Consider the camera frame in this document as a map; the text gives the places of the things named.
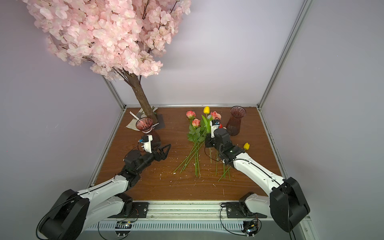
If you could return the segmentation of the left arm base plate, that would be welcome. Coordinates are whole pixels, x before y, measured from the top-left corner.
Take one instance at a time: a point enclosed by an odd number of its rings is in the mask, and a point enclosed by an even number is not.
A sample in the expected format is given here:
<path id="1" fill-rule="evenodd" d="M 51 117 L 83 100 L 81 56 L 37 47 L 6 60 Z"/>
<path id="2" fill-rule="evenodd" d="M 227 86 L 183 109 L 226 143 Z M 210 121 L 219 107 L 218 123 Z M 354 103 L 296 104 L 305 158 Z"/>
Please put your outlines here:
<path id="1" fill-rule="evenodd" d="M 138 218 L 138 219 L 144 219 L 147 217 L 148 213 L 148 208 L 149 208 L 149 203 L 148 202 L 132 202 L 128 203 L 123 207 L 123 210 L 117 214 L 117 215 L 112 215 L 109 217 L 109 219 L 112 218 L 120 218 L 120 219 L 125 219 L 125 218 Z"/>

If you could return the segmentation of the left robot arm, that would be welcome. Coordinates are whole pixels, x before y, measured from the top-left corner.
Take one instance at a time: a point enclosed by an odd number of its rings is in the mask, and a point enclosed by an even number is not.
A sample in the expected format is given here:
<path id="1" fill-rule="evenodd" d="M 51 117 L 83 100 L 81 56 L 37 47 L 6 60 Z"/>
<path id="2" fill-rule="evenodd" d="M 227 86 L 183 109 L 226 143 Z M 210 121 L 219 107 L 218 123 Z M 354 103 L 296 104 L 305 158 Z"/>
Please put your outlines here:
<path id="1" fill-rule="evenodd" d="M 39 221 L 36 235 L 44 240 L 75 240 L 90 226 L 122 212 L 132 211 L 132 198 L 126 191 L 140 180 L 140 174 L 152 162 L 168 157 L 171 145 L 150 153 L 133 149 L 124 158 L 124 167 L 110 180 L 85 190 L 63 192 L 53 207 Z"/>

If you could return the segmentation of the pink orange rose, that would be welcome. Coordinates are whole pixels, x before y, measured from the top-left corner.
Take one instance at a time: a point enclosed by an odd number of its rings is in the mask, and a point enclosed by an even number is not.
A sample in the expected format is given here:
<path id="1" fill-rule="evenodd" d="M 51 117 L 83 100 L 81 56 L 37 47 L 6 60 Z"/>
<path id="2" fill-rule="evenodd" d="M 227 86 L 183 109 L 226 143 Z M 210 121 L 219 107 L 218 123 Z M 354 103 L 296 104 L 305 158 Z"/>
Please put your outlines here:
<path id="1" fill-rule="evenodd" d="M 219 114 L 216 111 L 211 112 L 211 117 L 212 117 L 212 120 L 216 120 L 216 119 L 221 120 L 222 119 L 221 114 Z"/>

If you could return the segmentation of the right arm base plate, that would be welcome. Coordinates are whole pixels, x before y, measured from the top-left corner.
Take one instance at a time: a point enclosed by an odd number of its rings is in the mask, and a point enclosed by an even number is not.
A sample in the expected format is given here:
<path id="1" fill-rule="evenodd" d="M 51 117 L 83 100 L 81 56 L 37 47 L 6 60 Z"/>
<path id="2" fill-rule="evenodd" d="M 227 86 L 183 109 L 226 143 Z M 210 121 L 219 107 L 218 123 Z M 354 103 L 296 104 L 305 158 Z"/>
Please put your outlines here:
<path id="1" fill-rule="evenodd" d="M 268 217 L 261 213 L 250 212 L 246 205 L 240 202 L 221 203 L 221 207 L 225 209 L 227 218 L 229 219 L 266 219 Z"/>

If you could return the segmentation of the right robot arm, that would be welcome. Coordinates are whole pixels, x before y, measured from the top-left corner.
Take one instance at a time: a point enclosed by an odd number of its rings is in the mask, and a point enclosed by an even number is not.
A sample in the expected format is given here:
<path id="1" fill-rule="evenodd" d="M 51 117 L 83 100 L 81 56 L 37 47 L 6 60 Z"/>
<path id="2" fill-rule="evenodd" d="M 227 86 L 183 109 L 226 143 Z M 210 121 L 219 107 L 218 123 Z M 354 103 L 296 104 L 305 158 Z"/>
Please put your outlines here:
<path id="1" fill-rule="evenodd" d="M 279 176 L 235 146 L 226 129 L 207 134 L 205 145 L 215 148 L 224 164 L 243 173 L 255 182 L 269 197 L 269 208 L 275 223 L 290 233 L 310 213 L 310 206 L 297 180 Z"/>

